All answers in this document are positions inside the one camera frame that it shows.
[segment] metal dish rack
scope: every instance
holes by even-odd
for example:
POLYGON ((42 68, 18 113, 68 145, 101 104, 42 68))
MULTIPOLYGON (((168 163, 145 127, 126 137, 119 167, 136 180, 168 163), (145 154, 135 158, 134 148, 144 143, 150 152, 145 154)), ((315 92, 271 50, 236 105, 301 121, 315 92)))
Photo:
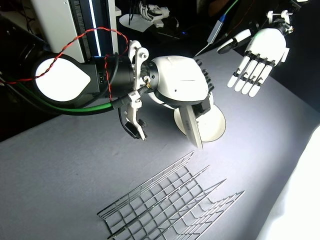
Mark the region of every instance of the metal dish rack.
POLYGON ((225 180, 203 190, 186 165, 190 152, 97 213, 114 240, 195 240, 245 191, 213 202, 208 196, 225 180))

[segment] white robotic hand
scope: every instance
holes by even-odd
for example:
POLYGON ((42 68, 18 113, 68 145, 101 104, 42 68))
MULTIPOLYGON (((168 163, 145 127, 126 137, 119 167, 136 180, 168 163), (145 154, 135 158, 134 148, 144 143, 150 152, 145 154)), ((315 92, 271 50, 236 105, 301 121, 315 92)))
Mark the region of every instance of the white robotic hand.
POLYGON ((170 13, 167 7, 159 7, 157 5, 152 5, 152 4, 146 5, 146 4, 143 4, 142 1, 140 1, 139 3, 139 10, 140 10, 141 16, 144 19, 154 23, 156 27, 160 26, 161 25, 160 23, 162 23, 161 20, 169 17, 169 13, 170 13))
MULTIPOLYGON (((286 61, 289 48, 286 47, 284 36, 293 31, 290 15, 291 13, 287 10, 282 11, 281 14, 268 12, 269 27, 259 30, 249 42, 242 62, 227 84, 229 88, 234 87, 236 92, 241 91, 244 95, 254 97, 271 70, 279 62, 286 61)), ((251 30, 246 29, 221 45, 217 52, 223 54, 236 48, 242 41, 249 40, 251 35, 251 30)))

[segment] white paper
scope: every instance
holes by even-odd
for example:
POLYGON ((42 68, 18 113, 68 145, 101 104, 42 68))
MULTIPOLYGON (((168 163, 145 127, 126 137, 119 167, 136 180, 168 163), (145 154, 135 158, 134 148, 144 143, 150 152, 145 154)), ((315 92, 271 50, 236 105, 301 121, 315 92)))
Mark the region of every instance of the white paper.
POLYGON ((139 32, 144 32, 149 28, 153 23, 145 20, 140 14, 134 14, 129 25, 129 14, 123 15, 119 19, 120 23, 130 29, 137 30, 139 32))

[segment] wire rack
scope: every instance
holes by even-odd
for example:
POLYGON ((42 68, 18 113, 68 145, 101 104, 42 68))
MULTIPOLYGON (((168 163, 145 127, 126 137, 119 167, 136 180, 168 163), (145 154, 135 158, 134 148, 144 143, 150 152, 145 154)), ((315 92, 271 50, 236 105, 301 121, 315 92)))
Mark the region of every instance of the wire rack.
POLYGON ((190 152, 97 213, 114 240, 195 240, 204 234, 245 191, 219 201, 209 195, 225 180, 202 189, 192 175, 190 152))

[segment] red wire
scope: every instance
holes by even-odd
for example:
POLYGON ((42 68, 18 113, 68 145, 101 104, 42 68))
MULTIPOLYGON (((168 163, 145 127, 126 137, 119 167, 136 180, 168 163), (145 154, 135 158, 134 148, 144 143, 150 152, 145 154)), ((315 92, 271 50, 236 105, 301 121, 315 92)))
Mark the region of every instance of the red wire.
POLYGON ((245 16, 248 14, 249 10, 251 9, 252 5, 254 4, 255 0, 252 0, 251 5, 249 6, 249 8, 247 9, 247 11, 245 12, 245 14, 243 15, 242 19, 237 23, 237 25, 235 25, 227 34, 229 35, 233 30, 235 30, 236 27, 238 27, 242 21, 245 19, 245 16))
MULTIPOLYGON (((58 58, 60 58, 62 56, 62 54, 64 53, 64 51, 68 47, 70 47, 76 40, 82 38, 84 35, 86 35, 89 32, 93 32, 94 30, 105 30, 105 31, 108 31, 108 32, 114 32, 114 33, 118 34, 119 36, 122 36, 124 38, 124 40, 125 40, 126 48, 123 51, 123 53, 120 54, 120 56, 122 56, 123 54, 125 54, 128 51, 128 48, 129 48, 128 38, 125 35, 123 35, 121 32, 119 32, 119 31, 117 31, 115 29, 110 29, 110 28, 106 28, 106 27, 103 27, 103 26, 99 26, 99 27, 96 27, 96 28, 90 28, 90 29, 86 30, 84 33, 81 33, 80 35, 76 36, 71 42, 69 42, 67 45, 65 45, 62 48, 62 50, 58 53, 58 55, 55 56, 55 58, 53 59, 52 63, 50 64, 50 66, 43 73, 41 73, 40 75, 34 76, 34 77, 30 77, 30 78, 21 78, 21 79, 19 79, 17 81, 11 81, 11 82, 6 82, 6 83, 7 84, 16 84, 18 82, 28 82, 28 81, 32 81, 33 79, 38 79, 38 78, 44 76, 47 72, 50 71, 50 69, 53 67, 53 65, 58 60, 58 58)), ((109 74, 108 74, 108 71, 107 71, 107 66, 108 66, 107 59, 108 59, 108 57, 109 57, 108 54, 105 55, 105 57, 104 57, 104 69, 105 69, 105 78, 108 81, 109 98, 110 98, 110 101, 111 101, 111 85, 109 83, 109 74)))

